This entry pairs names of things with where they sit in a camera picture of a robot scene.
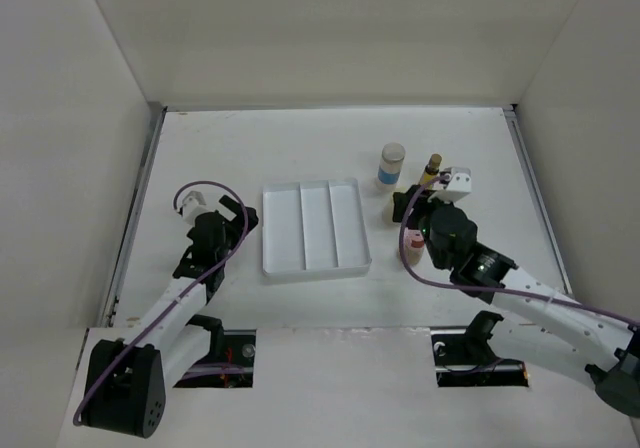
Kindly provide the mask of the pink-cap condiment bottle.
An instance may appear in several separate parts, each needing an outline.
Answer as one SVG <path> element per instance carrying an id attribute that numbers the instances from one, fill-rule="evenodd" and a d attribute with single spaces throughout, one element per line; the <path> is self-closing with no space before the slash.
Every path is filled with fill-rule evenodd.
<path id="1" fill-rule="evenodd" d="M 416 266 L 425 252 L 425 240 L 420 230 L 405 229 L 398 247 L 398 258 L 402 264 Z"/>

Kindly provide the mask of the brown sauce bottle yellow label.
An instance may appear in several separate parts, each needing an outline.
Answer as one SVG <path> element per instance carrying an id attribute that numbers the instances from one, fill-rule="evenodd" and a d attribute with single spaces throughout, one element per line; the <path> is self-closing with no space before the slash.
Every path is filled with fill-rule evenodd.
<path id="1" fill-rule="evenodd" d="M 423 173 L 419 179 L 420 185 L 425 185 L 426 183 L 430 182 L 431 180 L 433 180 L 435 177 L 438 176 L 441 162 L 442 162 L 442 156 L 440 154 L 433 153 L 430 156 L 427 164 L 424 167 Z"/>

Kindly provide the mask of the grey-lid jar blue label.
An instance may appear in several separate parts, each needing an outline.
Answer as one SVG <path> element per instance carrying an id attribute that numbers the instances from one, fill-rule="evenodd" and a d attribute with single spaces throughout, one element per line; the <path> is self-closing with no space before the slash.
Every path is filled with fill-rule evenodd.
<path id="1" fill-rule="evenodd" d="M 397 142 L 387 143 L 381 151 L 376 183 L 380 190 L 393 191 L 405 159 L 405 148 Z"/>

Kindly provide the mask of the yellow-cap condiment bottle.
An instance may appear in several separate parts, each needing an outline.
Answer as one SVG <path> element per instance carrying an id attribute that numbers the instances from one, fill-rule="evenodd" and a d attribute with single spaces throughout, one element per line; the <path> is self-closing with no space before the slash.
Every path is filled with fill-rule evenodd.
<path id="1" fill-rule="evenodd" d="M 382 218 L 383 218 L 383 221 L 388 225 L 393 225 L 394 224 L 394 221 L 393 221 L 394 208 L 395 208 L 394 201 L 390 200 L 386 204 L 386 206 L 385 206 L 385 208 L 383 210 Z"/>

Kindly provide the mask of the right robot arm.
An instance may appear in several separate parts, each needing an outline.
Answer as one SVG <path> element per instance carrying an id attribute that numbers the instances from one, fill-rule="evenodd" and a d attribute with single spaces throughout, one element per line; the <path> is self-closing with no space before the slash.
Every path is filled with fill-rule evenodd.
<path id="1" fill-rule="evenodd" d="M 477 225 L 455 205 L 453 186 L 437 177 L 394 193 L 392 219 L 402 232 L 416 231 L 432 265 L 449 275 L 439 283 L 411 271 L 414 280 L 487 305 L 462 336 L 466 356 L 479 364 L 501 358 L 537 364 L 638 417 L 638 321 L 574 301 L 480 243 Z"/>

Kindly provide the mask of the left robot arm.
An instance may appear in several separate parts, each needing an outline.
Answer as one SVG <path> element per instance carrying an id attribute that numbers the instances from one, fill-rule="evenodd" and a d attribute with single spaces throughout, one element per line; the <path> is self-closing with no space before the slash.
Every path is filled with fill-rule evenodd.
<path id="1" fill-rule="evenodd" d="M 228 343 L 221 320 L 202 311 L 259 218 L 233 192 L 219 203 L 231 218 L 209 207 L 197 191 L 175 201 L 189 226 L 190 244 L 139 325 L 92 349 L 74 425 L 147 439 L 159 427 L 175 385 L 207 381 L 227 387 L 251 379 L 253 361 L 243 353 L 245 342 Z"/>

